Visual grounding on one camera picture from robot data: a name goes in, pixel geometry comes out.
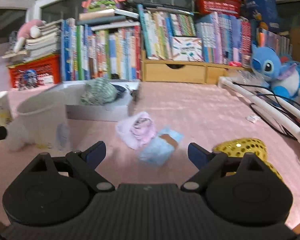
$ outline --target pink plush toy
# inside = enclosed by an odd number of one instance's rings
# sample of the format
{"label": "pink plush toy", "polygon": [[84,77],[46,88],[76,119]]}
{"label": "pink plush toy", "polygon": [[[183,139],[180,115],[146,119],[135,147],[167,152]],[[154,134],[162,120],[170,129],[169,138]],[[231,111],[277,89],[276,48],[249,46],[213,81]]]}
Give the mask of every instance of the pink plush toy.
{"label": "pink plush toy", "polygon": [[31,20],[21,26],[21,28],[18,31],[17,39],[14,46],[14,53],[18,53],[21,48],[23,47],[26,39],[36,39],[41,36],[41,31],[38,27],[41,27],[45,24],[45,21],[41,21],[38,19]]}

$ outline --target ribbed black plastic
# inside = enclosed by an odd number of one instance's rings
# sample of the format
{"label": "ribbed black plastic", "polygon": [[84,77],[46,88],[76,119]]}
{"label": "ribbed black plastic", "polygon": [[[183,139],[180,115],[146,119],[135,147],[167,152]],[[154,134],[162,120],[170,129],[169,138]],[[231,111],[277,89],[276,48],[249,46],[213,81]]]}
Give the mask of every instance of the ribbed black plastic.
{"label": "ribbed black plastic", "polygon": [[98,193],[88,208],[66,223],[35,228],[13,223],[6,240],[285,240],[295,234],[284,224],[248,228],[222,220],[196,193],[175,184],[122,184]]}

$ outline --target light blue cloth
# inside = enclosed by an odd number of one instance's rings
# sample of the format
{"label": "light blue cloth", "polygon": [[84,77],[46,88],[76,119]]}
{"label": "light blue cloth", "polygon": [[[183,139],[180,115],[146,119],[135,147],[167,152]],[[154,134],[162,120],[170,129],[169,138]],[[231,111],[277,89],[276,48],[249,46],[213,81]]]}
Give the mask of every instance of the light blue cloth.
{"label": "light blue cloth", "polygon": [[175,148],[167,143],[165,139],[160,138],[163,134],[170,135],[170,137],[178,143],[180,143],[183,138],[182,134],[171,130],[170,127],[162,129],[140,153],[140,160],[157,166],[163,165],[168,160],[170,155],[175,151]]}

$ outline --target blue box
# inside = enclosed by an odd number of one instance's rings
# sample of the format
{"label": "blue box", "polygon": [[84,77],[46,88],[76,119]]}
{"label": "blue box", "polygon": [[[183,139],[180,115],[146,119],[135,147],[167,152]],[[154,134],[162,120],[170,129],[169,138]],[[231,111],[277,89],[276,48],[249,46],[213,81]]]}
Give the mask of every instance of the blue box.
{"label": "blue box", "polygon": [[278,32],[278,12],[275,0],[245,0],[248,19],[255,19],[258,27]]}

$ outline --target stack of books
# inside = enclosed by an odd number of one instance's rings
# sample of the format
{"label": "stack of books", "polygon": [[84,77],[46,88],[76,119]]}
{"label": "stack of books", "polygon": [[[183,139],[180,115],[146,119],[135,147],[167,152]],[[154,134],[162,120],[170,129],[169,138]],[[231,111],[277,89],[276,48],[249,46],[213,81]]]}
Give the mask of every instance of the stack of books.
{"label": "stack of books", "polygon": [[144,8],[141,4],[138,12],[148,59],[173,60],[174,38],[196,37],[191,12],[164,7]]}
{"label": "stack of books", "polygon": [[278,34],[257,28],[257,42],[260,47],[273,48],[279,57],[284,55],[292,56],[292,44],[290,39]]}
{"label": "stack of books", "polygon": [[64,20],[62,80],[140,79],[140,23],[132,21],[138,17],[136,13],[114,8],[80,14],[81,20],[76,24],[72,18]]}
{"label": "stack of books", "polygon": [[249,22],[222,13],[212,12],[196,23],[197,37],[202,38],[205,62],[229,64],[241,62],[251,53]]}
{"label": "stack of books", "polygon": [[39,27],[42,35],[37,39],[26,40],[24,48],[28,51],[28,55],[24,58],[24,62],[60,52],[61,22],[62,20],[59,20]]}

